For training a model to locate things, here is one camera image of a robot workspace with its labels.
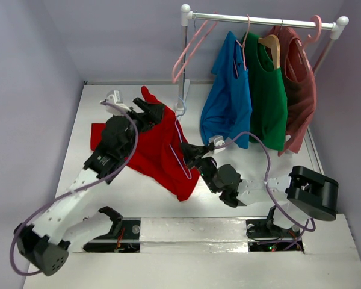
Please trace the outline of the light blue wire hanger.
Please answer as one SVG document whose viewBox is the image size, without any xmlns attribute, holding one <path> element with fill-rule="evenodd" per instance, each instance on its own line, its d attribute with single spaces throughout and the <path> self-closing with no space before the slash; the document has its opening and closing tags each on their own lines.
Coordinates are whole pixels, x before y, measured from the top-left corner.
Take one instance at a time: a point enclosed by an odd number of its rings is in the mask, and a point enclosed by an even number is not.
<svg viewBox="0 0 361 289">
<path fill-rule="evenodd" d="M 175 119 L 174 119 L 174 127 L 177 132 L 179 144 L 181 145 L 183 139 L 182 139 L 179 119 L 186 113 L 187 107 L 186 107 L 185 101 L 181 97 L 178 97 L 178 99 L 181 102 L 181 106 L 179 107 L 178 104 L 176 104 L 176 106 L 175 106 L 176 112 L 175 112 Z M 183 171 L 183 174 L 185 175 L 186 179 L 192 180 L 192 173 L 186 165 L 182 151 L 176 152 L 174 147 L 171 144 L 170 144 L 170 149 L 171 149 L 174 157 L 176 158 L 178 165 L 180 165 L 180 168 Z"/>
</svg>

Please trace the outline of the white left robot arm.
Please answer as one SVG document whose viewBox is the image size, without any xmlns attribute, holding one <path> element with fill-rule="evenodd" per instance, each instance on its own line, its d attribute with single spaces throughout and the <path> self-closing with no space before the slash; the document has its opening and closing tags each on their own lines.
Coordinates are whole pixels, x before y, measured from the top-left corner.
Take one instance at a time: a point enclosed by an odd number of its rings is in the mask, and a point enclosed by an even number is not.
<svg viewBox="0 0 361 289">
<path fill-rule="evenodd" d="M 165 106 L 140 98 L 133 100 L 141 112 L 121 101 L 105 99 L 102 105 L 112 114 L 102 131 L 102 139 L 84 162 L 67 193 L 44 205 L 14 231 L 12 249 L 18 249 L 46 276 L 62 268 L 72 252 L 80 252 L 100 236 L 118 237 L 123 217 L 109 206 L 88 213 L 96 193 L 94 187 L 110 184 L 135 153 L 140 133 L 161 123 Z"/>
</svg>

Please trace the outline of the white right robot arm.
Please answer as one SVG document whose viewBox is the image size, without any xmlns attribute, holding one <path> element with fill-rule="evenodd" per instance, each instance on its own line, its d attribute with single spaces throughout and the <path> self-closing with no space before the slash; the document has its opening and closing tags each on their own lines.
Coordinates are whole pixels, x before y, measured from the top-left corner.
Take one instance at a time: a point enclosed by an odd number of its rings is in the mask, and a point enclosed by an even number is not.
<svg viewBox="0 0 361 289">
<path fill-rule="evenodd" d="M 267 233 L 278 236 L 293 225 L 304 226 L 309 219 L 336 220 L 337 181 L 304 166 L 294 166 L 289 174 L 277 178 L 245 180 L 231 164 L 217 166 L 213 156 L 226 146 L 216 138 L 203 146 L 181 143 L 180 149 L 187 168 L 196 169 L 224 204 L 236 208 L 271 201 Z"/>
</svg>

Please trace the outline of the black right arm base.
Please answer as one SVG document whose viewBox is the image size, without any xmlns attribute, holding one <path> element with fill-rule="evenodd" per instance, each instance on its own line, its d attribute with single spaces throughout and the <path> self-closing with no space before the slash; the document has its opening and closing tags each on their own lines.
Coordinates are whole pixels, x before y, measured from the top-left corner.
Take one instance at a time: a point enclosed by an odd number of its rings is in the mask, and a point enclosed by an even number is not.
<svg viewBox="0 0 361 289">
<path fill-rule="evenodd" d="M 274 224 L 273 206 L 266 217 L 246 220 L 249 252 L 304 252 L 299 229 L 283 229 Z"/>
</svg>

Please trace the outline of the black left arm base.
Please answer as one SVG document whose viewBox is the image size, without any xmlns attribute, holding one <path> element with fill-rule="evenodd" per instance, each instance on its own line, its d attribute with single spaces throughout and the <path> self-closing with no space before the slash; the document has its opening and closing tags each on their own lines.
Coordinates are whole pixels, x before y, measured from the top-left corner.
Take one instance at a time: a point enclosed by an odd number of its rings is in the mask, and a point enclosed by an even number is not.
<svg viewBox="0 0 361 289">
<path fill-rule="evenodd" d="M 139 253 L 140 252 L 140 218 L 127 218 L 112 209 L 103 207 L 99 210 L 113 222 L 110 231 L 86 243 L 83 247 L 87 253 Z"/>
</svg>

